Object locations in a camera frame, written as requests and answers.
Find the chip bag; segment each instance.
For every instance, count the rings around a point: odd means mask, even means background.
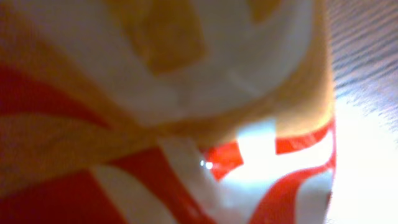
[[[0,15],[0,223],[323,223],[323,1],[12,0]]]

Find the yellow patch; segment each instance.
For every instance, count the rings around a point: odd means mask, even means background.
[[[248,0],[253,23],[266,20],[279,6],[282,0]]]
[[[154,74],[205,54],[200,21],[189,0],[107,0],[141,60]]]

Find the wood grain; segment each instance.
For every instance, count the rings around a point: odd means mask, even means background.
[[[326,223],[398,223],[398,1],[329,0],[338,162]]]

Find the wooden table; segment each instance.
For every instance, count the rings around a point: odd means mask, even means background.
[[[338,167],[326,223],[398,223],[398,1],[328,7]]]

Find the snack bag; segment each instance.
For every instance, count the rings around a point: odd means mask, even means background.
[[[0,15],[0,223],[323,223],[323,1],[10,0]]]

